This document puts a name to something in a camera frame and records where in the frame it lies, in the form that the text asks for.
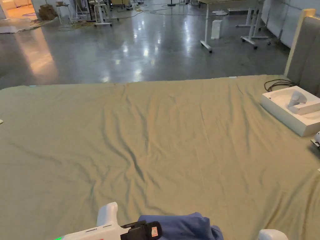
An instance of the blue fabric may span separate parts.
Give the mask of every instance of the blue fabric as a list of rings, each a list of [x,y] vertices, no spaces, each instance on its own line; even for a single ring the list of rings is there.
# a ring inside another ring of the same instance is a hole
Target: blue fabric
[[[210,219],[195,212],[185,216],[142,215],[138,221],[160,222],[163,235],[159,240],[223,240],[218,226],[210,226]]]

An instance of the cardboard box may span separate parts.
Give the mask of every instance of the cardboard box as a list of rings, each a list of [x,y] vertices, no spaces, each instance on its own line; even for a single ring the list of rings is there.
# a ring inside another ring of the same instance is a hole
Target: cardboard box
[[[320,111],[298,115],[288,109],[294,91],[303,93],[307,102],[320,100],[302,88],[294,86],[262,94],[261,105],[298,135],[304,137],[317,133],[320,131]]]

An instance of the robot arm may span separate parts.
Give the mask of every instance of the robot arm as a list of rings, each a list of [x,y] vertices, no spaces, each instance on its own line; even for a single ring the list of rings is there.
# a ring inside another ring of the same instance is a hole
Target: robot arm
[[[156,221],[119,226],[117,211],[117,203],[109,203],[99,210],[97,227],[67,234],[55,240],[158,240],[162,236],[162,228]]]

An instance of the black cable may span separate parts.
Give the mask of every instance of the black cable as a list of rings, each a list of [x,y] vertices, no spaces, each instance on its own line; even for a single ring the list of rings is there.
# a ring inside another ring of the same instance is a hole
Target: black cable
[[[267,83],[270,83],[270,82],[274,82],[274,81],[278,81],[276,83],[273,83],[271,86],[269,86],[268,88],[266,87],[266,84]],[[272,92],[272,88],[275,87],[275,86],[288,86],[288,87],[293,87],[293,86],[296,86],[296,84],[290,80],[287,80],[287,79],[274,79],[274,80],[270,80],[270,81],[267,81],[264,83],[264,89],[267,91],[267,92]]]

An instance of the concrete floor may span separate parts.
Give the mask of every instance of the concrete floor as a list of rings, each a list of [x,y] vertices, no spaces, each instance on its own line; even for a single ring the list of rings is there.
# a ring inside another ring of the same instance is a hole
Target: concrete floor
[[[242,43],[240,36],[249,30],[235,25],[244,23],[245,15],[211,18],[223,19],[223,26],[222,38],[209,41],[209,54],[200,44],[205,5],[165,9],[161,3],[166,2],[145,0],[148,6],[142,9],[161,9],[156,14],[113,11],[120,18],[140,13],[115,21],[113,27],[72,30],[55,21],[32,31],[2,34],[0,88],[283,73],[289,49],[259,41],[253,50]]]

